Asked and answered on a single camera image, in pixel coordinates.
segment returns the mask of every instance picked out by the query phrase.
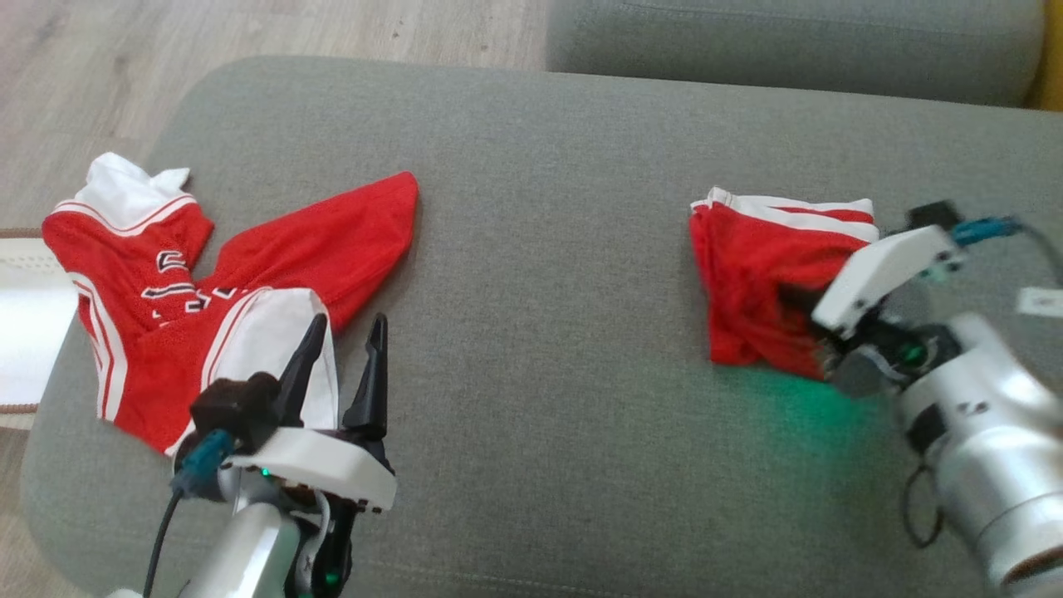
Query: gray sofa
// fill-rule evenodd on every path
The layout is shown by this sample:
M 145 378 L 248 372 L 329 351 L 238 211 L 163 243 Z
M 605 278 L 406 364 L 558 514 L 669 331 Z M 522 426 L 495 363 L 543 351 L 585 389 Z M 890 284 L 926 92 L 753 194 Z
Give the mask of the gray sofa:
M 1042 0 L 558 0 L 549 67 L 1019 105 Z
M 969 597 L 949 534 L 916 551 L 914 459 L 882 403 L 706 362 L 687 232 L 712 185 L 870 197 L 883 228 L 956 198 L 1063 235 L 1063 118 L 794 89 L 265 57 L 214 72 L 147 161 L 188 166 L 235 233 L 399 170 L 421 183 L 415 242 L 340 340 L 351 396 L 371 314 L 390 318 L 395 508 L 357 523 L 344 596 Z M 1049 383 L 1061 325 L 1014 313 L 1049 270 L 1026 240 L 977 247 L 922 296 L 989 315 Z M 75 326 L 28 448 L 35 540 L 80 586 L 139 587 L 168 463 L 94 418 Z M 929 509 L 919 505 L 918 509 Z M 229 515 L 179 507 L 157 596 Z

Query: sticker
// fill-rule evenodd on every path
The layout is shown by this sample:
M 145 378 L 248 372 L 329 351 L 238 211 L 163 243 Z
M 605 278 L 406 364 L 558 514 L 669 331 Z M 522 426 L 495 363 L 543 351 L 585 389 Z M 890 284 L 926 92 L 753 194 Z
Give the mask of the sticker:
M 1015 311 L 1030 317 L 1063 319 L 1063 289 L 1035 286 L 1020 288 Z

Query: cable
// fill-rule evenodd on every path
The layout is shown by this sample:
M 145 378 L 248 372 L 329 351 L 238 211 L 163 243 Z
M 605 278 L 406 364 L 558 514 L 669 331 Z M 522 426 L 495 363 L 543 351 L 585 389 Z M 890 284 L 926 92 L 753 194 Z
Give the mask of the cable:
M 163 513 L 163 520 L 158 524 L 155 546 L 151 549 L 151 560 L 148 561 L 148 578 L 144 581 L 144 598 L 151 598 L 151 586 L 155 584 L 155 569 L 158 568 L 158 556 L 163 552 L 163 539 L 166 537 L 166 530 L 170 527 L 170 519 L 173 518 L 173 512 L 178 510 L 178 502 L 182 496 L 182 492 L 173 491 L 170 502 L 166 506 L 166 513 Z
M 866 358 L 867 361 L 873 363 L 875 368 L 878 370 L 879 374 L 881 374 L 883 377 L 890 379 L 893 382 L 898 382 L 901 385 L 908 382 L 908 377 L 894 370 L 893 366 L 890 365 L 890 361 L 887 360 L 885 357 L 882 356 L 882 354 L 878 353 L 878 349 L 870 345 L 861 345 L 856 348 L 856 353 L 860 354 L 861 356 Z
M 918 548 L 919 550 L 923 550 L 933 544 L 934 541 L 938 540 L 938 536 L 941 535 L 942 529 L 945 527 L 945 514 L 941 512 L 940 506 L 934 508 L 933 528 L 930 530 L 930 535 L 926 537 L 919 536 L 919 534 L 915 531 L 915 527 L 912 525 L 912 488 L 915 486 L 915 482 L 919 479 L 919 476 L 924 474 L 930 475 L 933 474 L 933 472 L 927 467 L 926 463 L 919 463 L 919 466 L 915 468 L 915 472 L 912 472 L 912 474 L 908 476 L 908 481 L 905 482 L 905 492 L 900 496 L 900 520 L 905 526 L 905 533 L 908 534 L 908 540 L 912 541 L 915 548 Z
M 1060 253 L 1058 246 L 1052 243 L 1051 239 L 1048 238 L 1045 233 L 1034 228 L 1033 226 L 1027 224 L 1026 222 L 1019 222 L 1022 230 L 1026 233 L 1027 236 L 1033 239 L 1041 249 L 1041 252 L 1045 254 L 1045 258 L 1048 259 L 1048 264 L 1052 268 L 1052 275 L 1056 277 L 1056 284 L 1063 286 L 1063 253 Z

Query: blue cable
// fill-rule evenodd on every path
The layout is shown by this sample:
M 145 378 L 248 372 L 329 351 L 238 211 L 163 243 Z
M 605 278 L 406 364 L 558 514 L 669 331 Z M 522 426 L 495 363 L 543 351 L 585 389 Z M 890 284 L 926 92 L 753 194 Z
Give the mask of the blue cable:
M 1037 249 L 1048 260 L 1056 284 L 1063 286 L 1063 253 L 1047 235 L 1014 216 L 960 222 L 952 228 L 952 240 L 960 246 L 968 246 L 985 239 L 1012 236 L 1017 233 L 1025 233 L 1037 244 Z
M 202 495 L 203 489 L 208 489 L 216 483 L 218 468 L 236 450 L 236 443 L 232 434 L 224 430 L 215 430 L 206 435 L 203 441 L 196 445 L 190 454 L 181 462 L 181 471 L 170 480 L 170 489 L 173 494 L 170 502 L 166 506 L 166 513 L 158 525 L 158 532 L 155 534 L 155 545 L 151 549 L 151 558 L 148 560 L 148 575 L 144 582 L 144 598 L 151 598 L 151 588 L 155 584 L 155 570 L 158 568 L 158 558 L 163 552 L 163 539 L 166 537 L 166 530 L 170 527 L 170 519 L 178 509 L 178 502 L 182 498 L 195 498 Z
M 960 246 L 967 246 L 989 238 L 1011 236 L 1023 230 L 1023 223 L 1011 216 L 982 218 L 960 222 L 952 228 L 952 240 Z

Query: wooden floor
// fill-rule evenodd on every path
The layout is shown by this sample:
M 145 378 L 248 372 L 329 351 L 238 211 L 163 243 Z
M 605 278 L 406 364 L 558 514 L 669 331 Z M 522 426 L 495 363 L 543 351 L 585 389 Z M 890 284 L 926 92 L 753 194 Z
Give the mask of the wooden floor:
M 151 149 L 212 69 L 260 54 L 538 70 L 549 0 L 0 0 L 0 228 L 37 226 L 96 155 Z M 18 515 L 0 430 L 0 596 L 82 596 Z

